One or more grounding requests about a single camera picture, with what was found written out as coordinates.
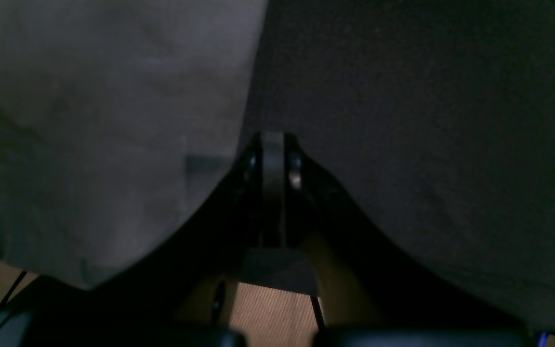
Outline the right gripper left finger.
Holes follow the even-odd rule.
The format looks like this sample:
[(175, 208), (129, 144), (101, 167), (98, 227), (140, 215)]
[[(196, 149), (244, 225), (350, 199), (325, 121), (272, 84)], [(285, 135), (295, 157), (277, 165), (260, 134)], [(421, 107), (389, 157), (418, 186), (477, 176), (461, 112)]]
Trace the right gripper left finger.
[(275, 244), (275, 136), (256, 134), (172, 237), (90, 291), (39, 277), (0, 305), (0, 347), (244, 347), (228, 328), (251, 247)]

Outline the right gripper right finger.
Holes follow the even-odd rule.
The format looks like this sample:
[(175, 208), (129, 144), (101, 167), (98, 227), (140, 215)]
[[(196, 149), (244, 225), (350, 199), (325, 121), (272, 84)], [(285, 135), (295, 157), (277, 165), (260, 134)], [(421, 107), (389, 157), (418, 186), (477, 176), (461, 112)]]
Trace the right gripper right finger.
[(523, 323), (390, 241), (341, 182), (274, 135), (274, 246), (301, 250), (321, 296), (316, 347), (533, 347)]

